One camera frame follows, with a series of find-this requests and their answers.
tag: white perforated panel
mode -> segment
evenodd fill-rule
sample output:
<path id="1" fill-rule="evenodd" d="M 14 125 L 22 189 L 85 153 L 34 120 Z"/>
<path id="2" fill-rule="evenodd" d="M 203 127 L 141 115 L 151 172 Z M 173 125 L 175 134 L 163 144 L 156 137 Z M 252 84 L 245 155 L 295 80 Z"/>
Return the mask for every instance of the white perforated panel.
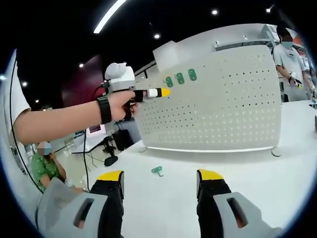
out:
<path id="1" fill-rule="evenodd" d="M 267 46 L 215 52 L 137 88 L 167 87 L 166 78 L 173 83 L 170 96 L 141 104 L 136 117 L 145 146 L 218 151 L 278 145 L 281 98 Z"/>

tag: red wall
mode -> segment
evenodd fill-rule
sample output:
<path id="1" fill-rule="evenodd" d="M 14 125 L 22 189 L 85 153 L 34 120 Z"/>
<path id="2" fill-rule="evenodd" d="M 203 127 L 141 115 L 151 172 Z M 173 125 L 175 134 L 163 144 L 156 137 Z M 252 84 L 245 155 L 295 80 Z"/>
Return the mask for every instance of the red wall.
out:
<path id="1" fill-rule="evenodd" d="M 103 82 L 103 72 L 99 56 L 91 58 L 82 68 L 62 85 L 62 99 L 64 107 L 75 106 L 90 102 L 105 92 L 98 89 L 92 99 L 95 89 Z"/>

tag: white table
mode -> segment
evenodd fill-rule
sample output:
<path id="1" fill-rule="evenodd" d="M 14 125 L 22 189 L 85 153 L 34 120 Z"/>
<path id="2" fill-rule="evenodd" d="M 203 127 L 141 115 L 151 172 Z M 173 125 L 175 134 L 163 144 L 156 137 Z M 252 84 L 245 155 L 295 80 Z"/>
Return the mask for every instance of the white table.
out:
<path id="1" fill-rule="evenodd" d="M 107 134 L 97 134 L 86 138 L 85 152 L 91 152 L 94 150 L 103 140 L 107 137 Z M 77 147 L 73 146 L 70 148 L 72 154 L 84 153 L 84 142 Z"/>
<path id="2" fill-rule="evenodd" d="M 283 104 L 279 158 L 270 150 L 207 154 L 148 149 L 140 153 L 144 146 L 139 141 L 120 153 L 111 167 L 92 171 L 90 184 L 105 172 L 124 171 L 121 233 L 125 237 L 200 237 L 196 215 L 199 168 L 223 175 L 232 191 L 261 209 L 264 221 L 286 228 L 310 196 L 317 168 L 317 110 L 308 104 Z M 161 178 L 151 173 L 157 166 L 163 167 Z"/>

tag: hand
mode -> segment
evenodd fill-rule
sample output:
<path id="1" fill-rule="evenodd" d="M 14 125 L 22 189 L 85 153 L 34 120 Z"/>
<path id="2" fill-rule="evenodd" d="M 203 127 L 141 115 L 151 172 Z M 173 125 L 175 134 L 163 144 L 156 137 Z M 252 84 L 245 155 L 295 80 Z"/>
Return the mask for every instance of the hand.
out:
<path id="1" fill-rule="evenodd" d="M 56 154 L 54 152 L 50 152 L 50 157 L 52 160 L 56 160 L 57 157 L 56 157 Z"/>
<path id="2" fill-rule="evenodd" d="M 135 93 L 133 91 L 128 90 L 112 93 L 108 96 L 112 120 L 119 121 L 124 119 L 125 111 L 123 109 L 123 105 L 134 97 Z M 135 115 L 138 112 L 138 106 L 138 103 L 130 105 L 132 115 Z"/>
<path id="3" fill-rule="evenodd" d="M 291 75 L 289 75 L 289 77 L 288 77 L 288 82 L 291 85 L 291 87 L 296 86 L 295 79 Z"/>
<path id="4" fill-rule="evenodd" d="M 83 193 L 83 192 L 85 192 L 85 190 L 83 189 L 83 188 L 81 188 L 81 187 L 72 187 L 71 188 L 74 192 L 76 192 L 76 193 Z"/>

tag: green patterned shirt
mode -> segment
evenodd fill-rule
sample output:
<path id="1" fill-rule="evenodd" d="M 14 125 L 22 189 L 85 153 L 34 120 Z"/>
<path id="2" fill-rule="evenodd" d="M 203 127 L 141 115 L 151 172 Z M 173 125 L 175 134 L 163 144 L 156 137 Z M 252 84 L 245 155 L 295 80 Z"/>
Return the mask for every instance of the green patterned shirt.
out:
<path id="1" fill-rule="evenodd" d="M 43 177 L 44 175 L 48 175 L 50 179 L 54 177 L 59 177 L 59 171 L 54 160 L 47 161 L 39 153 L 33 155 L 31 165 L 33 178 L 42 191 L 45 190 L 45 187 L 40 181 L 41 177 Z"/>

